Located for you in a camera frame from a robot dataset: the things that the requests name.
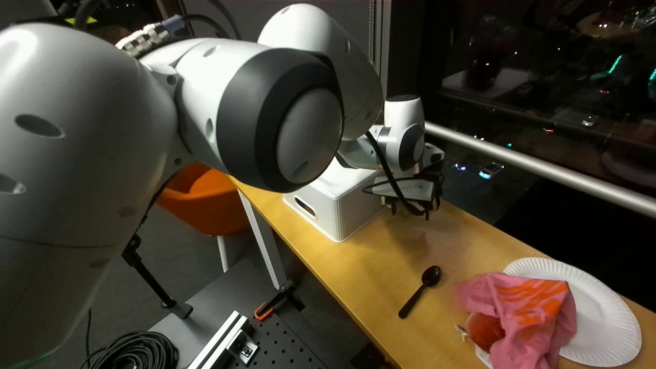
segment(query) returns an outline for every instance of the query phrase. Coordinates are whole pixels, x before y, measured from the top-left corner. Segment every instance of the black spoon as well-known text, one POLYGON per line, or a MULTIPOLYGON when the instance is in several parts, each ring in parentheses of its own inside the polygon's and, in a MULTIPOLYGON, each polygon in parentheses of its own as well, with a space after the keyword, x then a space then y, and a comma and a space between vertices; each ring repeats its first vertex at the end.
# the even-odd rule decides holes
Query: black spoon
POLYGON ((438 283, 438 279, 442 277, 442 272, 433 265, 423 273, 423 286, 409 296, 409 299, 405 302, 405 306, 397 313, 397 319, 405 319, 412 309, 412 306, 417 302, 417 298, 423 296, 423 292, 427 288, 435 288, 438 283))

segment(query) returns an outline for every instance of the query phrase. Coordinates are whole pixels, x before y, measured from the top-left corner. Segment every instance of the red napkin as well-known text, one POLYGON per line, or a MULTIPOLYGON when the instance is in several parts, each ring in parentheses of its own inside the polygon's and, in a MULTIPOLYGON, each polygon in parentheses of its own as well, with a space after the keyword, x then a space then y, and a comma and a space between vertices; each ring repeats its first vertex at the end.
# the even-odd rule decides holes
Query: red napkin
POLYGON ((489 273, 455 288, 469 314, 497 319, 505 336, 489 346, 493 369, 554 369, 559 346, 576 333, 576 306, 565 282, 489 273))

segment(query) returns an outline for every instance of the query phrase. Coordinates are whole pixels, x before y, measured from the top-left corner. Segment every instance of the wooden table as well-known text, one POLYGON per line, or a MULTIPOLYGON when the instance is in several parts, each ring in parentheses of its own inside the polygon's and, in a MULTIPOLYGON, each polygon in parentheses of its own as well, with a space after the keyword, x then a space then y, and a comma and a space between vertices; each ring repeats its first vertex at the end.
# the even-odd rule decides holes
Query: wooden table
MULTIPOLYGON (((453 286, 502 272, 523 257, 545 257, 449 204, 433 211, 429 222, 403 211, 381 211, 353 239, 336 244, 285 206, 280 196, 235 185, 370 343, 403 369, 484 368, 457 331, 467 314, 453 286), (399 320, 397 309, 415 292, 429 265, 442 270, 442 282, 399 320)), ((653 369, 656 314, 628 303, 639 320, 643 346, 625 368, 653 369)), ((561 360, 559 368, 579 366, 561 360)))

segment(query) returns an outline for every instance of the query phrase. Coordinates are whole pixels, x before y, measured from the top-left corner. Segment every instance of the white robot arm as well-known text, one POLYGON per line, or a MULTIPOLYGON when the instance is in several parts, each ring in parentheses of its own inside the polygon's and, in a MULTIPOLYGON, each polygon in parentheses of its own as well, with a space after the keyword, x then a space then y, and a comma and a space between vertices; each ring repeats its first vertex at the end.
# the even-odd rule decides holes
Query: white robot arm
POLYGON ((259 43, 192 40, 133 59, 32 22, 2 31, 0 56, 0 368, 69 336, 180 167, 292 192, 383 109, 367 57, 306 4, 259 43))
POLYGON ((344 168, 383 168, 383 177, 363 192, 381 197, 392 211, 399 202, 409 213, 429 218, 441 197, 444 152, 425 141, 427 123, 417 96, 387 98, 383 112, 383 125, 344 139, 336 158, 344 168))

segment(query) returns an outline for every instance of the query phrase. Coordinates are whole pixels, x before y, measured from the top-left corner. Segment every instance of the white plate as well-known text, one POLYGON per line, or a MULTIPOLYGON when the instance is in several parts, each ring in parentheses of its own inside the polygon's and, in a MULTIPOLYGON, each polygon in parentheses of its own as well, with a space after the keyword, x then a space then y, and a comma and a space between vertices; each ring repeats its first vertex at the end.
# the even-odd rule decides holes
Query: white plate
POLYGON ((487 369, 491 369, 491 360, 489 360, 489 356, 487 356, 484 348, 479 348, 479 346, 473 344, 473 353, 475 353, 475 357, 479 360, 479 364, 484 364, 487 369))
POLYGON ((593 368, 617 368, 637 357, 641 331, 635 314, 593 275, 551 259, 519 259, 505 273, 570 283, 576 303, 576 334, 559 348, 561 357, 593 368))

